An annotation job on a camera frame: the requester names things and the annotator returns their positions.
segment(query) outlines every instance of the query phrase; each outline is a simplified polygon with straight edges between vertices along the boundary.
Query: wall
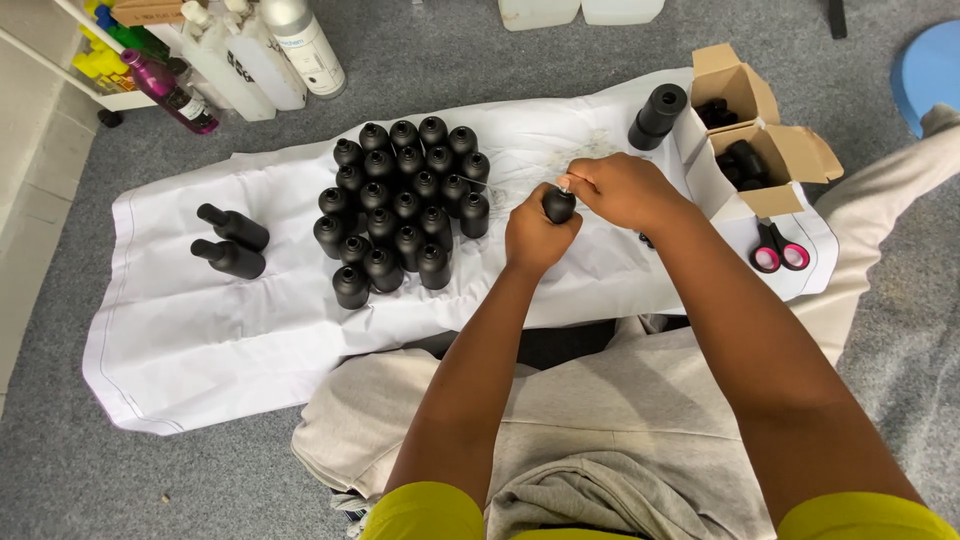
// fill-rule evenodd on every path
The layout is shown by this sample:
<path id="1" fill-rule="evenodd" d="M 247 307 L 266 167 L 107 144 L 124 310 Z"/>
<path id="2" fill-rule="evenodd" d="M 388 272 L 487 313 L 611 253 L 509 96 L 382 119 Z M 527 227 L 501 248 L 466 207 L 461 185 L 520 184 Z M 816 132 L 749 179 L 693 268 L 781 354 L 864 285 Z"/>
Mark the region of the wall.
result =
<path id="1" fill-rule="evenodd" d="M 81 39 L 76 21 L 53 0 L 0 0 L 0 26 L 63 66 Z M 4 40 L 0 73 L 2 414 L 23 332 L 77 191 L 100 107 Z"/>

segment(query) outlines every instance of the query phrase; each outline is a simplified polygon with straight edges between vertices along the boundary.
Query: grey sweatpants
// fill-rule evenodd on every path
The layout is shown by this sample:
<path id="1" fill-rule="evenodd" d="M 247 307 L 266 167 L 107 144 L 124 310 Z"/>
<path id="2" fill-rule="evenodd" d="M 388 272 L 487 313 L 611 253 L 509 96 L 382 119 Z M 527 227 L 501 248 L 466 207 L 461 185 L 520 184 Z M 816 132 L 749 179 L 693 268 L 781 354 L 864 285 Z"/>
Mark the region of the grey sweatpants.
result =
<path id="1" fill-rule="evenodd" d="M 924 129 L 936 135 L 845 180 L 816 205 L 837 235 L 839 259 L 823 293 L 788 304 L 831 363 L 870 286 L 880 242 L 914 199 L 960 173 L 960 116 L 938 106 Z M 348 361 L 303 410 L 294 453 L 323 483 L 375 500 L 438 364 L 420 350 Z M 628 317 L 601 353 L 532 374 L 523 368 L 497 435 L 488 538 L 509 538 L 537 521 L 592 521 L 659 540 L 776 536 L 736 420 L 691 329 L 648 334 L 639 317 Z M 621 510 L 601 511 L 610 501 Z"/>

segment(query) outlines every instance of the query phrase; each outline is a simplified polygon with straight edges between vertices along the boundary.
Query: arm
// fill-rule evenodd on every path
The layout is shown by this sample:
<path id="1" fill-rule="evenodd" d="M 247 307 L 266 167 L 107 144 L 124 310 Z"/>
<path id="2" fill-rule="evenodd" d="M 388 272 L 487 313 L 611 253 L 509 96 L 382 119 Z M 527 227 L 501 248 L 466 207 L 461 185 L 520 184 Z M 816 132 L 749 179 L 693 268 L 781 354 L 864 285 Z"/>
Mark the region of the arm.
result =
<path id="1" fill-rule="evenodd" d="M 775 526 L 830 493 L 923 503 L 800 321 L 653 163 L 625 154 L 575 160 L 558 184 L 657 245 Z"/>
<path id="2" fill-rule="evenodd" d="M 554 225 L 541 184 L 510 214 L 507 265 L 446 352 L 403 439 L 384 493 L 418 481 L 450 484 L 483 508 L 493 443 L 514 379 L 516 349 L 537 283 L 566 252 L 583 217 Z"/>

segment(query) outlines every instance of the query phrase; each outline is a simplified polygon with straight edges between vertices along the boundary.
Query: white paper sheet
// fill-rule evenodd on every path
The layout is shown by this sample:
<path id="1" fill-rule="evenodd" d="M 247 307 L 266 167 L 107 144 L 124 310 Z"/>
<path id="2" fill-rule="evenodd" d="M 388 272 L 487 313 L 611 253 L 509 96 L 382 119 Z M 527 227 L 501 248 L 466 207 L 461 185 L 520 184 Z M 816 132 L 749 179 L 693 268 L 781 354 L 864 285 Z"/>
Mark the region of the white paper sheet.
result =
<path id="1" fill-rule="evenodd" d="M 458 237 L 444 290 L 426 290 L 408 274 L 398 291 L 372 294 L 356 311 L 334 300 L 330 279 L 339 264 L 312 234 L 321 215 L 317 197 L 334 185 L 331 150 L 339 137 L 238 154 L 124 193 L 113 205 L 113 275 L 90 326 L 84 376 L 118 427 L 170 434 L 302 404 L 342 356 L 459 330 L 503 267 L 510 209 L 573 158 L 638 155 L 626 133 L 647 96 L 664 83 L 688 87 L 691 79 L 689 68 L 667 70 L 592 96 L 437 112 L 451 128 L 471 126 L 491 160 L 490 231 L 479 240 Z M 419 123 L 425 116 L 406 118 Z M 359 130 L 340 136 L 356 139 Z M 689 196 L 671 137 L 646 157 Z M 260 278 L 239 280 L 190 255 L 193 240 L 218 240 L 196 217 L 202 203 L 240 211 L 270 230 Z M 656 252 L 635 233 L 578 210 L 584 227 L 543 278 L 527 328 L 682 308 Z M 822 290 L 835 262 L 829 228 L 812 209 L 775 221 L 813 260 L 802 272 L 763 279 L 784 299 Z M 743 257 L 757 241 L 753 220 L 725 223 L 720 232 Z"/>

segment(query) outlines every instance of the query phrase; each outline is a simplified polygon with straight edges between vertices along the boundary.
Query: blue stool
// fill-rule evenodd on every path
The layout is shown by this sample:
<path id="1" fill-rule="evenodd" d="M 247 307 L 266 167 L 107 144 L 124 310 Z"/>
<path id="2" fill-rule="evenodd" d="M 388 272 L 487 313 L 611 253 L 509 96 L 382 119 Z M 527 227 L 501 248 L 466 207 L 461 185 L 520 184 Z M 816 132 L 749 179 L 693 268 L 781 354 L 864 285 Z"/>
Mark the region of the blue stool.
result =
<path id="1" fill-rule="evenodd" d="M 890 74 L 894 103 L 917 137 L 920 118 L 938 103 L 960 110 L 960 20 L 927 29 L 907 45 Z"/>

